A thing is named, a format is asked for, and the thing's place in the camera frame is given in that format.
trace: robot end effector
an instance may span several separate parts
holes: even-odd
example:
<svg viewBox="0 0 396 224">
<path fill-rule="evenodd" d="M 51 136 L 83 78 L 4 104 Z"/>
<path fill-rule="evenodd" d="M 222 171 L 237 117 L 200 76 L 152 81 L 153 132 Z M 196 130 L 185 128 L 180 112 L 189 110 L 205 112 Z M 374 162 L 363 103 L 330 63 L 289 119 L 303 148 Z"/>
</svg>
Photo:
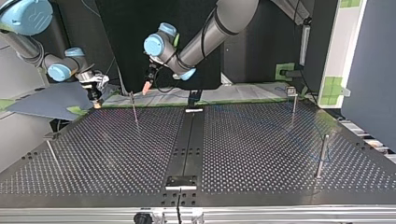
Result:
<svg viewBox="0 0 396 224">
<path fill-rule="evenodd" d="M 144 43 L 145 52 L 150 57 L 150 67 L 161 69 L 166 65 L 179 78 L 190 79 L 196 71 L 195 66 L 206 55 L 228 37 L 238 35 L 248 26 L 258 4 L 259 0 L 219 0 L 203 29 L 181 52 L 177 52 L 174 45 L 177 29 L 168 23 L 162 23 L 158 32 L 150 35 Z"/>
<path fill-rule="evenodd" d="M 48 0 L 0 0 L 0 37 L 14 48 L 27 63 L 46 69 L 55 81 L 76 76 L 95 107 L 100 106 L 101 90 L 109 78 L 88 65 L 79 48 L 65 51 L 61 59 L 47 54 L 43 46 L 30 35 L 42 33 L 52 20 L 52 7 Z"/>
</svg>

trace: vertical pole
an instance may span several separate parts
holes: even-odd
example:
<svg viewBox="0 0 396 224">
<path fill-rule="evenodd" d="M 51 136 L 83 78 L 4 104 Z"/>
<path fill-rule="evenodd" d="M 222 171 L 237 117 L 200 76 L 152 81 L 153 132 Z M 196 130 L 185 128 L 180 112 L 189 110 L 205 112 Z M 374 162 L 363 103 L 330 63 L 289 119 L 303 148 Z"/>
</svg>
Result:
<svg viewBox="0 0 396 224">
<path fill-rule="evenodd" d="M 296 113 L 296 108 L 297 108 L 297 97 L 298 97 L 298 94 L 296 94 L 296 95 L 294 96 L 293 114 Z"/>
<path fill-rule="evenodd" d="M 324 164 L 324 160 L 326 159 L 326 152 L 328 150 L 329 139 L 330 139 L 330 136 L 328 134 L 326 134 L 324 136 L 322 150 L 321 150 L 321 153 L 320 153 L 320 161 L 319 161 L 319 164 L 318 164 L 317 178 L 321 178 L 321 172 L 323 170 L 323 164 Z"/>
<path fill-rule="evenodd" d="M 58 162 L 58 158 L 56 157 L 55 151 L 53 150 L 52 145 L 50 144 L 50 140 L 47 140 L 47 145 L 49 146 L 50 154 L 52 154 L 52 157 L 55 160 L 56 164 L 58 165 L 59 170 L 62 171 L 61 164 L 59 164 L 59 162 Z"/>
</svg>

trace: gray panel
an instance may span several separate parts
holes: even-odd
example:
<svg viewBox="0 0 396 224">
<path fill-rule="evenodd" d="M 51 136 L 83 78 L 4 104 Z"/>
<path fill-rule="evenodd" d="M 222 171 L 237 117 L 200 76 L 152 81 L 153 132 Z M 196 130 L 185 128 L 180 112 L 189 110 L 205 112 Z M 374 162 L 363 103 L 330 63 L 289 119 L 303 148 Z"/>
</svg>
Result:
<svg viewBox="0 0 396 224">
<path fill-rule="evenodd" d="M 116 88 L 107 85 L 102 99 L 109 97 Z M 7 111 L 44 118 L 75 120 L 79 115 L 69 112 L 67 108 L 70 106 L 79 106 L 82 110 L 92 108 L 88 93 L 79 82 L 51 85 L 43 91 L 17 101 L 9 106 Z"/>
<path fill-rule="evenodd" d="M 325 133 L 330 153 L 316 179 Z M 290 103 L 207 106 L 204 155 L 186 163 L 202 160 L 194 205 L 394 204 L 396 165 L 361 144 L 312 105 L 294 116 Z"/>
<path fill-rule="evenodd" d="M 394 75 L 396 1 L 369 0 L 342 113 L 364 131 L 396 149 L 396 76 Z"/>
<path fill-rule="evenodd" d="M 0 207 L 161 206 L 183 109 L 137 116 L 93 111 L 52 143 L 56 158 L 44 147 L 0 175 Z"/>
</svg>

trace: black cable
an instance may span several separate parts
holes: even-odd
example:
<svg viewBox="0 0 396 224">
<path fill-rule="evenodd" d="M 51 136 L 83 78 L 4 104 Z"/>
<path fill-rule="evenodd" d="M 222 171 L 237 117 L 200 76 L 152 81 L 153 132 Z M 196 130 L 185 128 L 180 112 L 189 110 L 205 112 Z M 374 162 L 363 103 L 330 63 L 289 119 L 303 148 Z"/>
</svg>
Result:
<svg viewBox="0 0 396 224">
<path fill-rule="evenodd" d="M 15 4 L 19 3 L 21 0 L 13 0 L 10 1 L 9 3 L 3 5 L 2 8 L 0 8 L 0 15 L 5 13 L 7 10 L 9 10 L 11 7 L 15 6 Z"/>
<path fill-rule="evenodd" d="M 215 15 L 215 11 L 218 9 L 218 7 L 213 8 L 213 10 L 210 12 L 209 16 L 206 18 L 203 30 L 202 30 L 202 35 L 201 35 L 201 52 L 202 55 L 204 56 L 204 59 L 206 59 L 206 54 L 205 54 L 205 36 L 206 36 L 206 31 L 207 31 L 207 25 L 209 24 L 210 20 L 213 18 L 213 15 Z"/>
<path fill-rule="evenodd" d="M 178 81 L 178 82 L 176 83 L 176 85 L 173 86 L 173 87 L 172 87 L 170 90 L 168 90 L 168 91 L 163 91 L 163 90 L 161 90 L 160 86 L 158 85 L 158 76 L 160 75 L 160 71 L 161 71 L 163 68 L 165 68 L 165 65 L 168 64 L 168 63 L 172 60 L 172 58 L 175 57 L 175 55 L 177 55 L 177 50 L 175 50 L 175 52 L 169 57 L 169 59 L 168 59 L 165 63 L 163 63 L 163 64 L 160 65 L 160 67 L 157 69 L 157 72 L 156 72 L 155 75 L 154 75 L 154 84 L 155 84 L 155 86 L 157 87 L 157 90 L 158 90 L 159 92 L 161 92 L 161 93 L 168 93 L 168 92 L 172 91 L 174 88 L 177 87 L 177 85 L 178 85 L 178 83 L 179 83 L 179 81 Z"/>
<path fill-rule="evenodd" d="M 297 43 L 296 43 L 296 20 L 297 20 L 297 11 L 298 11 L 298 7 L 299 7 L 300 4 L 301 4 L 301 0 L 298 0 L 296 8 L 295 8 L 295 11 L 294 11 L 294 18 L 293 18 L 293 46 L 294 46 L 294 48 L 293 48 L 294 49 L 293 57 L 297 58 L 296 61 L 299 61 L 298 60 L 298 56 L 294 55 L 294 54 L 296 54 L 296 52 L 297 52 L 297 48 L 296 48 L 297 47 Z M 306 81 L 306 78 L 305 78 L 305 75 L 304 75 L 304 72 L 301 69 L 299 69 L 299 71 L 300 71 L 301 77 L 303 78 L 305 86 L 308 88 L 309 92 L 312 95 L 312 98 L 314 98 L 315 103 L 318 105 L 318 99 L 315 98 L 315 96 L 313 95 L 314 92 L 312 91 L 311 88 L 309 88 L 308 82 Z"/>
<path fill-rule="evenodd" d="M 9 115 L 5 115 L 4 117 L 0 118 L 0 120 L 6 119 L 6 118 L 8 118 L 8 117 L 11 117 L 11 116 L 14 115 L 14 114 L 15 114 L 15 113 L 11 113 L 11 114 L 9 114 Z"/>
<path fill-rule="evenodd" d="M 0 48 L 0 50 L 3 50 L 3 49 L 8 49 L 8 48 L 10 48 L 11 46 L 10 45 L 8 45 L 8 46 L 5 46 L 5 47 L 2 47 L 2 48 Z"/>
</svg>

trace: cable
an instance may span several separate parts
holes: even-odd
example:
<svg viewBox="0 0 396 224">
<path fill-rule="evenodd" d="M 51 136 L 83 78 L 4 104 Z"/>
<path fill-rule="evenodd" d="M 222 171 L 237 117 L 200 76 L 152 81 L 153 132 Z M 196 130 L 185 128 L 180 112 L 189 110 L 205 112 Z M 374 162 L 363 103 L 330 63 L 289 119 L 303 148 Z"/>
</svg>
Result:
<svg viewBox="0 0 396 224">
<path fill-rule="evenodd" d="M 160 75 L 160 71 L 161 71 L 163 68 L 165 68 L 165 65 L 168 64 L 168 63 L 172 60 L 172 58 L 173 58 L 175 55 L 177 55 L 177 51 L 176 51 L 176 50 L 175 50 L 175 52 L 169 57 L 169 59 L 168 59 L 165 63 L 163 63 L 163 64 L 160 65 L 160 67 L 158 68 L 157 72 L 156 72 L 155 75 L 154 75 L 154 84 L 155 84 L 155 86 L 157 87 L 157 90 L 158 90 L 159 92 L 161 92 L 161 93 L 168 93 L 168 92 L 172 91 L 174 88 L 177 87 L 178 83 L 180 82 L 180 80 L 179 80 L 179 81 L 176 83 L 176 85 L 173 86 L 173 87 L 172 87 L 170 90 L 168 90 L 168 91 L 163 91 L 163 90 L 161 90 L 160 86 L 158 85 L 158 77 L 159 77 L 159 75 Z"/>
<path fill-rule="evenodd" d="M 87 3 L 85 3 L 84 0 L 81 0 L 81 2 L 82 2 L 82 4 L 84 4 L 84 6 L 85 6 L 87 9 L 89 9 L 93 14 L 95 14 L 95 15 L 98 16 L 98 17 L 101 17 L 100 14 L 97 13 L 95 10 L 93 10 L 91 7 L 89 7 L 89 6 L 87 5 Z"/>
<path fill-rule="evenodd" d="M 296 20 L 297 20 L 297 11 L 298 11 L 298 7 L 301 4 L 301 0 L 298 0 L 295 11 L 294 11 L 294 17 L 293 17 L 293 46 L 294 46 L 294 52 L 293 52 L 293 57 L 296 57 L 296 61 L 298 61 L 298 56 L 294 55 L 297 52 L 297 43 L 296 43 Z M 305 86 L 309 89 L 309 91 L 311 92 L 312 98 L 314 98 L 315 103 L 318 105 L 318 99 L 315 98 L 315 96 L 312 94 L 313 91 L 311 88 L 309 88 L 308 86 L 308 82 L 306 81 L 304 72 L 302 70 L 299 70 L 301 77 L 303 78 L 303 81 L 305 83 Z"/>
<path fill-rule="evenodd" d="M 9 10 L 11 7 L 15 6 L 17 3 L 19 3 L 21 0 L 13 0 L 8 2 L 7 4 L 3 5 L 2 8 L 0 8 L 0 15 L 5 13 L 7 10 Z"/>
<path fill-rule="evenodd" d="M 206 36 L 206 31 L 207 31 L 207 25 L 209 24 L 209 21 L 212 19 L 213 15 L 215 14 L 216 9 L 218 7 L 213 8 L 213 10 L 210 12 L 209 16 L 206 18 L 203 30 L 202 30 L 202 36 L 201 36 L 201 52 L 202 55 L 204 56 L 204 59 L 206 59 L 206 54 L 205 54 L 205 36 Z"/>
<path fill-rule="evenodd" d="M 14 114 L 15 114 L 15 113 L 11 113 L 11 114 L 9 114 L 9 115 L 5 115 L 4 117 L 0 118 L 0 120 L 6 119 L 6 118 L 8 118 L 8 117 L 10 117 L 10 116 L 12 116 L 12 115 L 14 115 Z"/>
<path fill-rule="evenodd" d="M 3 50 L 3 49 L 8 49 L 8 48 L 10 48 L 11 46 L 10 45 L 8 45 L 8 46 L 5 46 L 5 47 L 2 47 L 2 48 L 0 48 L 0 50 Z"/>
<path fill-rule="evenodd" d="M 107 76 L 108 73 L 110 72 L 110 70 L 111 70 L 111 68 L 113 67 L 115 61 L 116 61 L 116 57 L 113 58 L 113 61 L 111 61 L 110 66 L 107 68 L 107 71 L 105 72 L 105 75 L 106 75 L 106 76 Z"/>
</svg>

